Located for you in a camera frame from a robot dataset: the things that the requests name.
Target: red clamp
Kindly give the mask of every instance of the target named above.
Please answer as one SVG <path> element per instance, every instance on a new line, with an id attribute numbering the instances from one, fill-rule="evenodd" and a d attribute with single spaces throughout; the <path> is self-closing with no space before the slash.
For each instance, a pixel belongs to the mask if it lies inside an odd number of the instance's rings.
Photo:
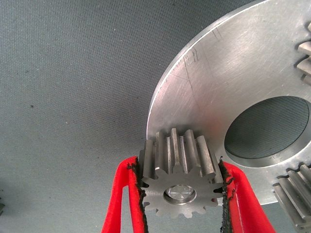
<path id="1" fill-rule="evenodd" d="M 121 231 L 122 193 L 125 186 L 128 186 L 133 232 L 148 232 L 141 206 L 141 191 L 137 186 L 138 181 L 135 173 L 137 165 L 136 156 L 125 159 L 119 164 L 112 184 L 110 203 L 102 233 L 120 233 Z"/>
<path id="2" fill-rule="evenodd" d="M 232 232 L 275 233 L 244 172 L 232 164 L 221 163 L 227 171 L 223 177 L 227 188 Z"/>
<path id="3" fill-rule="evenodd" d="M 225 167 L 225 193 L 227 213 L 224 214 L 224 233 L 275 233 L 269 219 L 259 204 L 245 174 L 236 166 L 221 162 Z M 143 192 L 138 187 L 137 157 L 120 163 L 112 185 L 112 194 L 102 233 L 120 233 L 122 190 L 129 189 L 129 200 L 134 233 L 147 233 L 147 221 L 142 207 Z"/>

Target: aluminum plate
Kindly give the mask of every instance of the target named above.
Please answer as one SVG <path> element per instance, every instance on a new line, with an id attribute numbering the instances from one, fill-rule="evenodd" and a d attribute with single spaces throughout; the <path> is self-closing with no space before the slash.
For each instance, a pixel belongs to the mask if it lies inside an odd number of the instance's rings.
<path id="1" fill-rule="evenodd" d="M 250 106 L 278 96 L 311 102 L 311 85 L 295 65 L 305 58 L 299 44 L 311 40 L 310 0 L 266 0 L 219 19 L 175 57 L 157 85 L 148 116 L 147 138 L 156 132 L 193 129 L 219 159 L 247 175 L 261 204 L 276 202 L 277 177 L 300 162 L 311 164 L 311 120 L 283 151 L 257 160 L 234 159 L 224 147 L 234 119 Z"/>

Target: gear teeth edge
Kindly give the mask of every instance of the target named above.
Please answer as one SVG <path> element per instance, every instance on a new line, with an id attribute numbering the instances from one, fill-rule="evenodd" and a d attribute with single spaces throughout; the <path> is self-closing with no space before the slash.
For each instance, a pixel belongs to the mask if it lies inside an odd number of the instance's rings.
<path id="1" fill-rule="evenodd" d="M 289 176 L 279 178 L 275 196 L 299 233 L 311 231 L 311 170 L 305 165 L 299 171 L 288 171 Z"/>
<path id="2" fill-rule="evenodd" d="M 176 219 L 178 218 L 179 213 L 170 213 L 171 218 Z"/>
<path id="3" fill-rule="evenodd" d="M 152 206 L 151 204 L 145 206 L 145 210 L 155 210 L 155 209 L 156 207 Z"/>
<path id="4" fill-rule="evenodd" d="M 191 169 L 191 171 L 189 172 L 189 174 L 195 176 L 198 175 L 199 177 L 201 176 L 201 168 L 199 166 L 195 166 Z"/>
<path id="5" fill-rule="evenodd" d="M 157 215 L 157 216 L 163 216 L 163 215 L 164 215 L 164 211 L 161 210 L 161 209 L 156 209 L 155 215 Z"/>
<path id="6" fill-rule="evenodd" d="M 152 185 L 155 183 L 155 180 L 152 178 L 147 178 L 147 177 L 143 177 L 141 179 L 141 181 L 143 181 L 144 183 L 146 183 L 147 185 Z"/>
<path id="7" fill-rule="evenodd" d="M 308 26 L 308 30 L 311 31 L 311 23 Z M 308 56 L 311 56 L 311 41 L 304 42 L 298 46 L 298 51 L 302 52 Z M 301 70 L 305 75 L 307 75 L 307 82 L 311 79 L 311 58 L 308 57 L 297 64 L 297 69 Z"/>
<path id="8" fill-rule="evenodd" d="M 185 212 L 185 213 L 183 213 L 183 215 L 184 215 L 186 218 L 192 218 L 192 212 Z"/>
<path id="9" fill-rule="evenodd" d="M 201 215 L 204 215 L 204 214 L 206 214 L 206 208 L 203 207 L 202 209 L 197 209 L 197 210 L 195 210 L 195 212 L 197 212 L 197 213 L 199 213 Z"/>
<path id="10" fill-rule="evenodd" d="M 174 167 L 173 167 L 173 173 L 184 173 L 183 172 L 183 168 L 181 167 L 181 165 L 175 165 Z"/>
<path id="11" fill-rule="evenodd" d="M 164 170 L 162 170 L 161 168 L 159 168 L 159 169 L 156 169 L 155 170 L 155 174 L 156 174 L 156 176 L 158 176 L 158 178 L 164 178 L 164 177 L 166 177 L 168 174 L 164 171 Z"/>

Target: gear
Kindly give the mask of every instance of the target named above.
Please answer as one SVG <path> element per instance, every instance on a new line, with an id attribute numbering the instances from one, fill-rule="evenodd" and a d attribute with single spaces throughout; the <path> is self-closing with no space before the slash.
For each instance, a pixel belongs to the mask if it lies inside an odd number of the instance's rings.
<path id="1" fill-rule="evenodd" d="M 1 216 L 2 213 L 3 213 L 3 208 L 4 208 L 4 205 L 0 203 L 0 216 Z"/>
<path id="2" fill-rule="evenodd" d="M 147 140 L 139 155 L 140 177 L 145 190 L 146 210 L 156 209 L 156 215 L 179 214 L 192 217 L 192 212 L 204 214 L 206 206 L 217 206 L 223 179 L 216 157 L 207 148 L 204 136 L 194 139 L 192 130 L 179 136 L 176 129 L 165 137 L 156 134 L 156 141 Z"/>
<path id="3" fill-rule="evenodd" d="M 299 171 L 289 170 L 288 177 L 278 179 L 275 196 L 299 233 L 311 232 L 311 170 L 305 165 Z"/>
<path id="4" fill-rule="evenodd" d="M 311 31 L 311 23 L 308 26 L 309 31 Z M 298 51 L 305 53 L 309 57 L 297 64 L 297 68 L 301 70 L 307 76 L 311 76 L 311 41 L 304 42 L 298 46 Z"/>

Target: gray fabric background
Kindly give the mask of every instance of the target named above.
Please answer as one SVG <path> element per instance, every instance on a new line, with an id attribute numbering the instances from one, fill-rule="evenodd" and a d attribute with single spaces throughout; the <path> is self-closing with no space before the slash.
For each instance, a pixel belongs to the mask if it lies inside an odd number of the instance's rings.
<path id="1" fill-rule="evenodd" d="M 0 1 L 0 233 L 98 233 L 118 163 L 143 147 L 153 90 L 207 25 L 250 0 Z M 130 233 L 128 199 L 122 232 Z M 264 206 L 294 232 L 278 204 Z M 151 233 L 219 232 L 147 212 Z"/>

